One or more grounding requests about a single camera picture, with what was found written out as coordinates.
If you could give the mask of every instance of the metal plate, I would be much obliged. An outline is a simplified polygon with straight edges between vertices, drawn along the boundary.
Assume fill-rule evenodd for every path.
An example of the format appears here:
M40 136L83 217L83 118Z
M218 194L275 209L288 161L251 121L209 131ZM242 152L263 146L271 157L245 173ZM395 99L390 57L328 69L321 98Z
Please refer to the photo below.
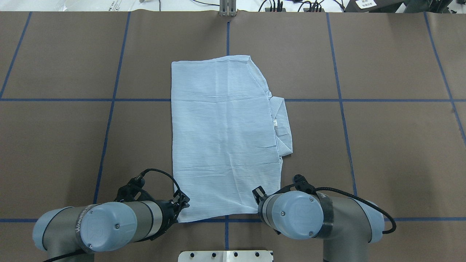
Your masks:
M178 262L273 262L274 252L267 250L183 251Z

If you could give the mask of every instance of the folded shirt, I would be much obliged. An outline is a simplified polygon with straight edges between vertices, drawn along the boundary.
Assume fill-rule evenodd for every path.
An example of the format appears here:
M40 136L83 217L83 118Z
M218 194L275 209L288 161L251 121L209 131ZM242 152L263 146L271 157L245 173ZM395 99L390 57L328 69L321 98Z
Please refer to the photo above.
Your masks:
M280 189L293 152L283 98L248 55L171 64L173 175L191 198L190 222L257 212L252 190Z

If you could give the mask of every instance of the white label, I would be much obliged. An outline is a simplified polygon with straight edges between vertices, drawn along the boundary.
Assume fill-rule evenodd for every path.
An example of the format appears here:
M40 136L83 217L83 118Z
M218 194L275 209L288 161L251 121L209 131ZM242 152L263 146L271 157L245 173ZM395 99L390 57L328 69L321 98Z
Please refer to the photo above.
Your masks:
M357 3L357 6L359 6L360 9L374 7L374 6L377 5L374 2L374 0L357 0L356 3Z
M110 3L109 11L118 11L120 9L121 0L115 0Z

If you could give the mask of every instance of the black band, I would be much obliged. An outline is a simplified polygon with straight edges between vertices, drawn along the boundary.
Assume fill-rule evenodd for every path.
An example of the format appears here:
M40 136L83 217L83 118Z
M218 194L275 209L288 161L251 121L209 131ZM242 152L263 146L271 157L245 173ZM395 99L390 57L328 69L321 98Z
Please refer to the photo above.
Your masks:
M97 206L98 204L93 204L93 205L88 205L87 207L85 207L81 213L79 213L79 216L78 218L76 219L76 227L75 227L75 231L76 231L76 239L78 240L78 245L80 248L82 248L86 253L88 254L92 254L94 253L94 251L92 249L90 249L89 247L87 247L84 242L82 241L82 238L81 238L81 225L82 225L82 219L83 217L87 214L87 212L89 210L91 210L93 207Z
M315 237L327 238L330 236L333 229L333 202L326 194L316 192L316 195L319 198L323 211L323 224L321 230Z

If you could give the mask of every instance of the metal bracket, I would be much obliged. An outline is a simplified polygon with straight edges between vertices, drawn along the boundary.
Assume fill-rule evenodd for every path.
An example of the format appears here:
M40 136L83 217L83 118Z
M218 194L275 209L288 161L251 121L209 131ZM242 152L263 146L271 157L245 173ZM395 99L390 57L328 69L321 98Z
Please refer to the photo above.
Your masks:
M178 262L273 262L274 252L270 250L228 250L228 251L183 251Z
M220 16L236 16L236 0L220 0Z

